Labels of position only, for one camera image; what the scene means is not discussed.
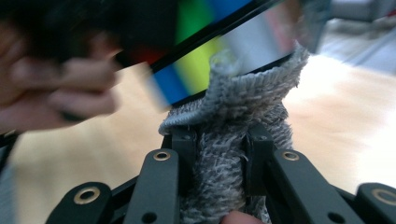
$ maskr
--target yellow panel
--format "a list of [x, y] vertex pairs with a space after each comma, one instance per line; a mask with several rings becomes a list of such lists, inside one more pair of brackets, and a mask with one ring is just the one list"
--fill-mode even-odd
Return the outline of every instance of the yellow panel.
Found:
[[189, 94], [207, 89], [210, 72], [209, 59], [222, 49], [225, 49], [225, 46], [216, 37], [175, 62], [180, 80]]

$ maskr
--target fingertip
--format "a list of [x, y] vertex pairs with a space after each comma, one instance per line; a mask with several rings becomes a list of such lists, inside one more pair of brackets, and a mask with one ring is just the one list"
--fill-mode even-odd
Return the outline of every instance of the fingertip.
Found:
[[232, 211], [225, 216], [220, 224], [264, 224], [257, 218], [238, 211]]

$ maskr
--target screw hole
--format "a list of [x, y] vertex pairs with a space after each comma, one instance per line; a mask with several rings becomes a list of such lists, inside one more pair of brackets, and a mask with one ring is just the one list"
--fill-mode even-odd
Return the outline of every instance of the screw hole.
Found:
[[95, 192], [93, 192], [93, 190], [89, 190], [89, 191], [83, 192], [81, 194], [81, 196], [79, 196], [79, 198], [82, 200], [87, 200], [87, 199], [93, 197], [94, 194], [95, 194]]
[[158, 152], [154, 155], [154, 160], [156, 161], [166, 161], [169, 158], [171, 158], [171, 154], [164, 151]]
[[74, 198], [76, 204], [87, 204], [95, 201], [100, 195], [100, 190], [97, 187], [87, 187], [77, 192]]
[[157, 215], [155, 213], [146, 213], [142, 216], [143, 223], [153, 223], [157, 220]]
[[373, 189], [372, 193], [380, 202], [396, 206], [396, 194], [394, 192], [386, 189]]
[[346, 220], [339, 214], [329, 213], [328, 217], [334, 223], [346, 223]]
[[283, 158], [288, 161], [297, 161], [300, 159], [300, 157], [296, 153], [289, 151], [283, 153]]

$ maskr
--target finger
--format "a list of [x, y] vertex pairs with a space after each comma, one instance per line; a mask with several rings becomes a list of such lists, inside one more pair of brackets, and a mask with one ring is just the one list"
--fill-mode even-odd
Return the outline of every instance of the finger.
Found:
[[59, 90], [50, 95], [49, 105], [56, 108], [62, 116], [67, 114], [86, 119], [111, 114], [117, 107], [114, 93], [111, 91]]
[[220, 224], [263, 224], [257, 218], [238, 211], [232, 211], [229, 215], [223, 218]]
[[11, 79], [27, 90], [103, 91], [115, 85], [118, 70], [110, 60], [71, 59], [60, 67], [51, 61], [24, 58], [12, 66]]
[[8, 66], [15, 63], [26, 51], [25, 39], [14, 28], [0, 23], [0, 64]]
[[110, 59], [120, 52], [117, 42], [117, 38], [108, 32], [91, 34], [88, 39], [90, 57], [98, 60]]

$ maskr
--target green panel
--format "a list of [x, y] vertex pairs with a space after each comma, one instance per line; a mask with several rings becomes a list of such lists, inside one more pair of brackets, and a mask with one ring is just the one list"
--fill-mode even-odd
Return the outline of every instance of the green panel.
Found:
[[215, 19], [206, 1], [180, 0], [177, 17], [177, 44], [195, 34]]

